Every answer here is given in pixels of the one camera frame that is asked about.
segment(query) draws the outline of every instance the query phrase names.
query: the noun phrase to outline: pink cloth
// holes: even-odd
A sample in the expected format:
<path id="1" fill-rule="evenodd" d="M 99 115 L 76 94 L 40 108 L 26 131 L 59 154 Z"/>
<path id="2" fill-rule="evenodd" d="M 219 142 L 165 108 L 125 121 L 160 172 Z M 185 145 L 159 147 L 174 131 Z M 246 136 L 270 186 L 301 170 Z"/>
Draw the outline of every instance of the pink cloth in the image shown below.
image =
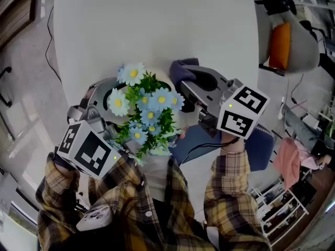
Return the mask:
<path id="1" fill-rule="evenodd" d="M 307 151 L 300 141 L 295 140 L 294 143 L 298 148 L 301 165 L 312 170 L 318 170 L 319 168 L 315 163 L 314 157 Z"/>
<path id="2" fill-rule="evenodd" d="M 274 167 L 284 178 L 285 190 L 299 181 L 300 157 L 292 138 L 284 138 L 273 162 Z"/>

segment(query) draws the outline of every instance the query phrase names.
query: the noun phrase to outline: gray chair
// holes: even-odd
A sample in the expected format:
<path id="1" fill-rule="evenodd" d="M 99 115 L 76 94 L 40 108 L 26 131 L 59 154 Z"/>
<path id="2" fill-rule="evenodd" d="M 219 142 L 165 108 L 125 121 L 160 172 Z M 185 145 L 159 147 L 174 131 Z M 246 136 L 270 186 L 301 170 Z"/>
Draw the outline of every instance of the gray chair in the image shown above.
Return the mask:
<path id="1" fill-rule="evenodd" d="M 319 65 L 320 53 L 318 42 L 300 23 L 290 11 L 270 15 L 262 4 L 255 3 L 259 36 L 259 67 L 275 74 L 285 76 L 290 73 L 305 73 Z M 291 48 L 288 58 L 287 70 L 282 71 L 265 66 L 270 57 L 270 43 L 272 30 L 288 22 L 291 27 Z"/>

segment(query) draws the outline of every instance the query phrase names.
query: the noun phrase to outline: white table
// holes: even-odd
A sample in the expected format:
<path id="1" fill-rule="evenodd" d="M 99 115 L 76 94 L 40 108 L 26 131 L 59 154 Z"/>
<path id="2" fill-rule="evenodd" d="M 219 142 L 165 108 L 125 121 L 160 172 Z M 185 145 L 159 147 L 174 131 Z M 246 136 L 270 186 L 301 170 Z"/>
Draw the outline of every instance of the white table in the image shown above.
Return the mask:
<path id="1" fill-rule="evenodd" d="M 257 85 L 253 0 L 54 0 L 54 38 L 69 105 L 122 63 L 138 61 L 168 73 L 173 60 L 197 57 Z"/>

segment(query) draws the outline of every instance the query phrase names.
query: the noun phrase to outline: white flower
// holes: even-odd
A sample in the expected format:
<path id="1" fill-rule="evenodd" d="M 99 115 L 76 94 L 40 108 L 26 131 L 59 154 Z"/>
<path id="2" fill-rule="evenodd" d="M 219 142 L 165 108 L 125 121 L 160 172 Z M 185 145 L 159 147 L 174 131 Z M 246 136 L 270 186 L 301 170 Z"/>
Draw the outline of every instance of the white flower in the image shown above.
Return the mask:
<path id="1" fill-rule="evenodd" d="M 134 86 L 141 82 L 145 73 L 146 70 L 144 69 L 143 63 L 129 64 L 119 70 L 117 79 L 120 83 Z"/>
<path id="2" fill-rule="evenodd" d="M 114 113 L 116 116 L 127 115 L 130 108 L 129 100 L 126 99 L 126 95 L 116 88 L 113 88 L 108 100 L 108 104 L 112 113 Z"/>

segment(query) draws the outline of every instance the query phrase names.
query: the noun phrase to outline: yellow plaid sleeve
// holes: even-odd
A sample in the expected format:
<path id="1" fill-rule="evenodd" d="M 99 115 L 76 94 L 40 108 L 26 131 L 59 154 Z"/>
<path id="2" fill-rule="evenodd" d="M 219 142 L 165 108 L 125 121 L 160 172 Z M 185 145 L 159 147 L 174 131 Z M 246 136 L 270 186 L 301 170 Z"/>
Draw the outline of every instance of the yellow plaid sleeve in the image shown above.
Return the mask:
<path id="1" fill-rule="evenodd" d="M 270 250 L 257 218 L 258 205 L 247 193 L 246 151 L 217 157 L 204 202 L 208 226 L 219 231 L 220 250 Z"/>
<path id="2" fill-rule="evenodd" d="M 73 233 L 82 214 L 74 210 L 75 192 L 79 186 L 79 172 L 74 172 L 73 179 L 62 175 L 52 160 L 47 161 L 46 175 L 36 192 L 36 199 L 42 205 L 37 226 L 42 249 L 62 243 Z"/>

